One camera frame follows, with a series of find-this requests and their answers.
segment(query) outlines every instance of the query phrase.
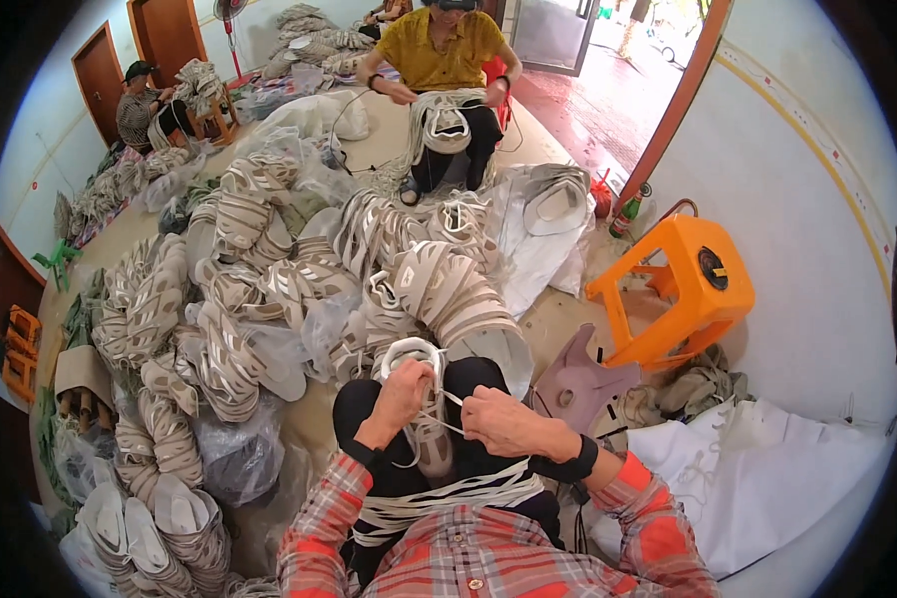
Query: electric fan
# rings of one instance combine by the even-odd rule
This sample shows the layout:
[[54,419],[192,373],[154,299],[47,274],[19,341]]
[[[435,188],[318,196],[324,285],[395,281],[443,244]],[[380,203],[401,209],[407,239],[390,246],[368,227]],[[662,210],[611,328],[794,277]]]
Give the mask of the electric fan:
[[229,40],[229,52],[232,53],[232,64],[236,67],[236,80],[229,83],[229,89],[239,87],[246,81],[243,80],[243,72],[239,70],[239,58],[236,57],[236,43],[232,38],[232,20],[249,4],[248,0],[216,0],[213,14],[223,21],[226,27],[226,37]]

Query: red plaid shirt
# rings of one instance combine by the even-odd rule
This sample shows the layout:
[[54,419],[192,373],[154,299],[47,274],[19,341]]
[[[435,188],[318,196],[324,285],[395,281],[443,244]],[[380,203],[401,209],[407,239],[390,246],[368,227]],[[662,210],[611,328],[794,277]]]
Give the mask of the red plaid shirt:
[[[338,455],[286,530],[277,575],[283,596],[349,596],[338,548],[359,519],[372,477]],[[416,521],[385,555],[363,596],[720,596],[694,533],[668,487],[629,453],[622,471],[591,494],[618,518],[619,570],[553,546],[534,520],[455,507]]]

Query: tiled floor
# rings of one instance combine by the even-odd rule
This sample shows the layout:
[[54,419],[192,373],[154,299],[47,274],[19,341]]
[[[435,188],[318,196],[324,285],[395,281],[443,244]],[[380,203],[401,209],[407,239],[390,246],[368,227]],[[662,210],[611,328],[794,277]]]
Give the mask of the tiled floor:
[[633,65],[619,58],[613,49],[623,28],[615,23],[596,23],[579,77],[529,70],[515,82],[513,95],[578,164],[601,173],[607,167],[618,172],[620,166],[625,181],[658,126],[681,71],[640,38],[632,48]]
[[[359,142],[343,142],[343,148],[349,157],[347,164],[352,170],[368,168],[373,164],[379,165],[400,155],[407,147],[407,108],[397,106],[376,94],[367,94],[362,100],[368,110],[371,134]],[[501,151],[497,154],[497,165],[571,161],[571,157],[555,138],[517,102],[514,102],[514,113],[522,139],[519,138],[518,129],[509,130],[500,147]],[[239,137],[243,138],[251,133],[254,125],[242,127]],[[209,159],[205,171],[221,172],[231,161],[231,157],[232,147]],[[83,257],[72,265],[74,282],[70,292],[58,294],[51,285],[47,287],[40,307],[40,320],[44,323],[45,329],[57,329],[85,276],[99,267],[112,267],[135,241],[153,234],[156,234],[156,214],[142,213],[136,209],[127,209],[121,213],[112,224],[84,247]],[[607,237],[603,231],[596,234],[600,239]],[[596,241],[593,246],[600,247],[601,244]],[[591,272],[597,274],[611,262],[610,251],[604,256],[600,257],[599,251],[594,252],[589,268]],[[603,307],[579,301],[550,288],[542,293],[521,323],[535,358],[536,377],[551,364],[562,344],[577,330],[578,325],[585,321],[593,321],[598,326],[598,333],[592,345],[610,347],[610,335],[606,332],[608,328]],[[47,361],[41,355],[37,380],[42,385],[47,384],[50,375]],[[334,387],[310,381],[305,396],[288,404],[282,410],[283,443],[301,444],[311,456],[316,474],[324,469],[330,452],[335,448],[332,429],[334,397]],[[34,424],[35,418],[32,418],[31,425]],[[40,467],[36,469],[44,505],[51,517],[59,508],[59,504],[48,490],[46,474]],[[273,527],[271,522],[288,522],[287,519],[291,514],[287,491],[291,480],[299,478],[298,469],[297,461],[289,458],[284,461],[280,476],[280,494],[270,504],[225,510],[227,524],[236,536],[233,563],[236,571],[244,575],[262,574],[272,564],[271,558],[275,555],[282,526]]]

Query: glass door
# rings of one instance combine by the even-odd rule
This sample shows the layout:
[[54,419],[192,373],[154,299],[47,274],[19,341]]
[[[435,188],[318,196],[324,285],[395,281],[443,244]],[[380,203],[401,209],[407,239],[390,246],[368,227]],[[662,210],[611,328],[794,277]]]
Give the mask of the glass door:
[[598,0],[517,0],[512,49],[526,69],[577,77]]

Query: wall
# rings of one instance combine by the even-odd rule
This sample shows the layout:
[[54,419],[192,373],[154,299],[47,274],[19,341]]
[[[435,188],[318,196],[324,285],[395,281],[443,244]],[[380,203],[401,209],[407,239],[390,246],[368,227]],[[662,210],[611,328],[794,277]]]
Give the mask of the wall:
[[[648,182],[640,226],[682,197],[731,234],[757,293],[723,344],[759,397],[883,431],[897,415],[889,277],[897,150],[847,44],[809,0],[735,0],[716,60]],[[806,596],[887,466],[797,541],[722,584]]]
[[[360,18],[376,0],[309,0],[339,26]],[[268,62],[276,41],[275,16],[293,3],[255,0],[236,18],[235,38],[244,72]],[[221,78],[236,77],[223,23],[212,16],[213,0],[194,0],[207,57]],[[0,160],[0,225],[25,257],[52,251],[57,190],[69,197],[86,184],[106,153],[87,111],[72,56],[104,22],[117,49],[120,70],[139,59],[125,0],[90,0],[60,35],[37,73],[10,130]],[[43,275],[47,271],[36,262]]]

